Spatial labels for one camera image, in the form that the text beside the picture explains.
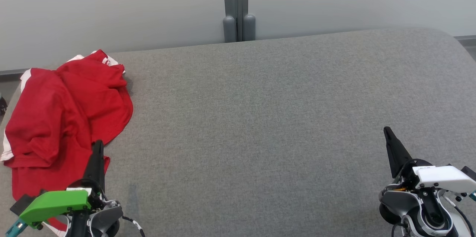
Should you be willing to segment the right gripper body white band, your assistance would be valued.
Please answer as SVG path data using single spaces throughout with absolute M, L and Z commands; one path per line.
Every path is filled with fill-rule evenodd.
M 454 193 L 473 193 L 476 189 L 475 171 L 448 164 L 434 166 L 422 159 L 414 159 L 400 171 L 400 181 L 408 182 L 408 189 L 435 188 Z

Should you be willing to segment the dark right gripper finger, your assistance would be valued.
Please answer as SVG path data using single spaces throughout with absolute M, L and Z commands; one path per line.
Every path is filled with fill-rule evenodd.
M 400 171 L 413 162 L 413 158 L 389 126 L 383 128 L 383 133 L 391 175 L 392 178 L 397 178 Z

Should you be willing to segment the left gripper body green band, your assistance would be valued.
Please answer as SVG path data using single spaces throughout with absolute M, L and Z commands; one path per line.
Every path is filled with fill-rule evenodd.
M 86 217 L 104 208 L 105 182 L 79 179 L 65 190 L 46 191 L 34 197 L 22 208 L 19 218 L 32 228 L 38 228 L 60 215 L 83 213 Z

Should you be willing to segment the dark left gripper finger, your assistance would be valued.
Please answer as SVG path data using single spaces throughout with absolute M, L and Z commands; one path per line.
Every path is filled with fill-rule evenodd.
M 96 192 L 104 192 L 105 189 L 105 159 L 104 143 L 97 140 L 92 144 L 92 154 L 86 166 L 83 181 L 91 186 Z

